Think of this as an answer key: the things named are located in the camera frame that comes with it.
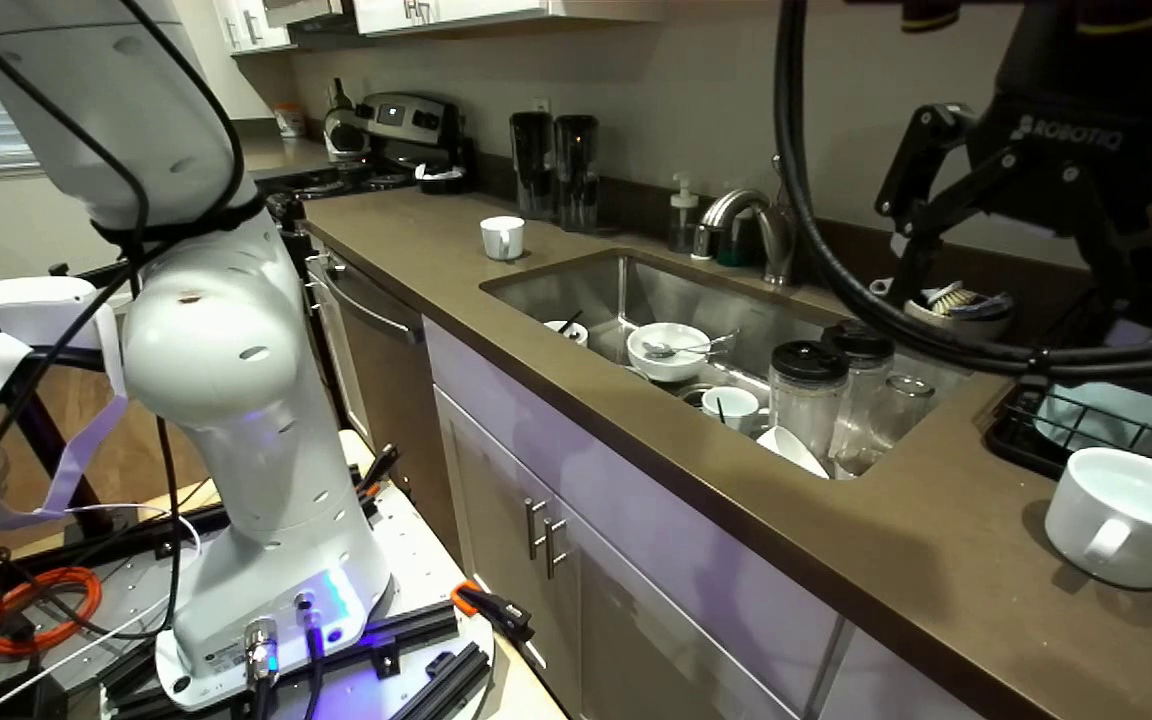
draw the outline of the kettle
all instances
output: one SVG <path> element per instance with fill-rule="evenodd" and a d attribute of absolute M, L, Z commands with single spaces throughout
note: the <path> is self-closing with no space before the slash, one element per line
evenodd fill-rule
<path fill-rule="evenodd" d="M 367 159 L 367 128 L 363 118 L 346 96 L 337 78 L 337 104 L 326 118 L 326 149 L 337 168 L 362 168 Z"/>

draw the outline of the sink faucet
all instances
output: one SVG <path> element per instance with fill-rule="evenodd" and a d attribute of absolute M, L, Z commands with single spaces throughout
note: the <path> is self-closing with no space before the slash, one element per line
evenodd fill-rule
<path fill-rule="evenodd" d="M 772 222 L 770 203 L 754 192 L 729 192 L 729 195 L 710 203 L 710 214 L 700 218 L 700 227 L 697 227 L 692 260 L 710 260 L 713 239 L 718 238 L 736 239 L 748 222 L 756 222 L 761 246 L 770 255 L 766 282 L 786 285 L 789 282 L 789 239 L 786 239 L 779 223 Z"/>

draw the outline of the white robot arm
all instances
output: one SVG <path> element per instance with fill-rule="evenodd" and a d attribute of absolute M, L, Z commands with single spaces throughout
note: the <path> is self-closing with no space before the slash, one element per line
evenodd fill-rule
<path fill-rule="evenodd" d="M 128 394 L 192 438 L 231 521 L 186 565 L 156 654 L 164 692 L 209 710 L 250 688 L 252 636 L 282 636 L 284 668 L 308 660 L 305 597 L 329 654 L 351 648 L 388 568 L 308 351 L 299 277 L 169 44 L 192 62 L 169 0 L 0 0 L 8 118 L 106 238 L 153 255 L 125 315 Z"/>

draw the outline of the stainless steel sink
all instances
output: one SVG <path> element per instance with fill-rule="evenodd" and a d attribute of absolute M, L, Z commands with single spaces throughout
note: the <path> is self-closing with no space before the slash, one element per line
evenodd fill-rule
<path fill-rule="evenodd" d="M 756 296 L 725 277 L 606 254 L 557 269 L 520 271 L 484 285 L 497 300 L 536 315 L 564 319 L 580 309 L 590 349 L 614 365 L 627 365 L 626 341 L 642 325 L 678 319 L 713 338 L 713 370 L 678 397 L 697 401 L 710 386 L 745 386 L 770 397 L 770 360 L 786 341 L 818 341 L 821 319 L 779 296 Z"/>

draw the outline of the upper cabinet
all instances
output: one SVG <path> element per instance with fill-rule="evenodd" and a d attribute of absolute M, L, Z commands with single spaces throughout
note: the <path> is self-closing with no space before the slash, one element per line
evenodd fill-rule
<path fill-rule="evenodd" d="M 269 24 L 266 0 L 213 0 L 231 55 L 291 48 L 290 29 Z"/>
<path fill-rule="evenodd" d="M 511 22 L 655 22 L 665 0 L 358 0 L 362 38 Z"/>

